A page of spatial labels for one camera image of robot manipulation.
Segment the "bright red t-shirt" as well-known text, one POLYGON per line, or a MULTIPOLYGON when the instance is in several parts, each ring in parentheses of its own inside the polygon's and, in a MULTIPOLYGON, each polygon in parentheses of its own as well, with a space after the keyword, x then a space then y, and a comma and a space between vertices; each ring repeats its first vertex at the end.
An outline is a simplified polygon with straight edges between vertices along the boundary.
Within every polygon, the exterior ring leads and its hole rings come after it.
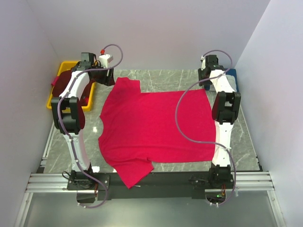
POLYGON ((215 123, 203 89, 143 93, 140 81, 118 78, 102 108, 99 148, 126 187, 153 163, 210 161, 215 123))

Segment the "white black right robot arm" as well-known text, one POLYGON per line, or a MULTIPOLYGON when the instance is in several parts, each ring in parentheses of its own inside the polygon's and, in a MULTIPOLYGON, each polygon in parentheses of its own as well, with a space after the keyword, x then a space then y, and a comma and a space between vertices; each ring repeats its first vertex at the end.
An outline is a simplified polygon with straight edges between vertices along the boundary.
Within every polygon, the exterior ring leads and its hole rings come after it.
POLYGON ((233 183, 231 168, 234 165, 231 150, 231 134, 238 118, 241 94, 228 81, 228 69, 219 64, 218 57, 205 54, 201 57, 198 70, 199 85, 208 89, 214 87, 216 97, 212 107, 212 119, 215 123, 215 151, 209 169, 208 184, 214 189, 233 183))

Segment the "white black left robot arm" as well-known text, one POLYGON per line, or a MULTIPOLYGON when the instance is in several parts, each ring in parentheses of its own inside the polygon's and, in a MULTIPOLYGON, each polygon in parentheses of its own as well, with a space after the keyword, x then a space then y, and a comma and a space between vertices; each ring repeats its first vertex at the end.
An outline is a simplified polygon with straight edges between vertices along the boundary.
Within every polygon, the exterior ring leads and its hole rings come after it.
POLYGON ((71 78, 57 97, 52 98, 52 114, 54 125, 65 138, 72 161, 72 170, 68 174, 69 185, 89 190, 99 186, 101 181, 94 176, 88 158, 83 129, 85 115, 80 103, 85 87, 92 81, 112 86, 114 69, 109 66, 113 57, 101 50, 100 56, 83 52, 81 60, 71 68, 71 78))

